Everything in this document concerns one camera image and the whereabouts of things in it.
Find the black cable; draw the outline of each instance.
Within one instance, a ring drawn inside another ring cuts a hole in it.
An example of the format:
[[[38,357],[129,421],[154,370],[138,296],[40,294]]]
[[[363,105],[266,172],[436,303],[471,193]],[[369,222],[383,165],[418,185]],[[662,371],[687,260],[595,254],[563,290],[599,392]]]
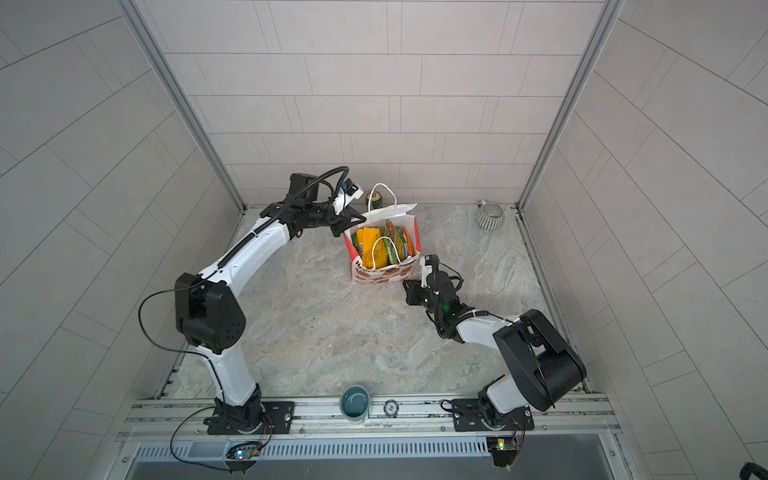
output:
[[[201,467],[210,468],[211,470],[220,470],[220,471],[222,471],[222,472],[229,472],[229,473],[231,474],[231,473],[232,473],[232,470],[231,470],[230,468],[214,467],[214,466],[212,466],[212,465],[205,465],[204,463],[199,463],[199,462],[191,462],[191,461],[189,461],[189,460],[182,460],[181,458],[179,458],[179,456],[178,456],[178,455],[176,455],[176,452],[174,452],[174,438],[176,437],[176,434],[178,433],[178,431],[179,431],[179,429],[181,428],[181,426],[182,426],[183,424],[187,423],[187,420],[191,419],[192,417],[194,417],[194,416],[195,416],[195,415],[197,415],[198,413],[202,412],[203,410],[208,410],[208,409],[215,409],[215,408],[216,408],[216,407],[205,407],[205,408],[202,408],[202,409],[200,409],[200,410],[197,410],[196,412],[193,412],[193,413],[192,413],[192,415],[189,415],[187,418],[185,418],[184,420],[182,420],[182,421],[181,421],[181,423],[179,424],[179,426],[178,426],[178,427],[176,427],[176,429],[174,430],[174,434],[170,436],[170,454],[171,454],[171,455],[173,455],[173,456],[174,456],[174,458],[175,458],[176,460],[178,460],[179,462],[181,462],[181,463],[188,463],[188,464],[190,464],[190,465],[199,465],[199,466],[201,466]]]

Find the paper bag handle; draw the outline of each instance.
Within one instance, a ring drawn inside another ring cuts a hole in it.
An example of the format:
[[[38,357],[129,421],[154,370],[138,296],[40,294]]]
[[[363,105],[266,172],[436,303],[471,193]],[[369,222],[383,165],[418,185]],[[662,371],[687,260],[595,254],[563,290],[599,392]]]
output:
[[[373,186],[373,188],[371,189],[371,193],[368,195],[368,211],[371,211],[371,200],[373,199],[373,191],[374,191],[374,190],[376,189],[376,187],[378,187],[379,185],[383,185],[385,189],[389,190],[389,192],[392,194],[392,197],[394,197],[394,199],[395,199],[395,205],[397,205],[397,197],[396,197],[396,196],[395,196],[395,194],[392,192],[392,190],[391,190],[389,187],[387,187],[387,186],[386,186],[386,184],[376,184],[376,185],[374,185],[374,186]]]

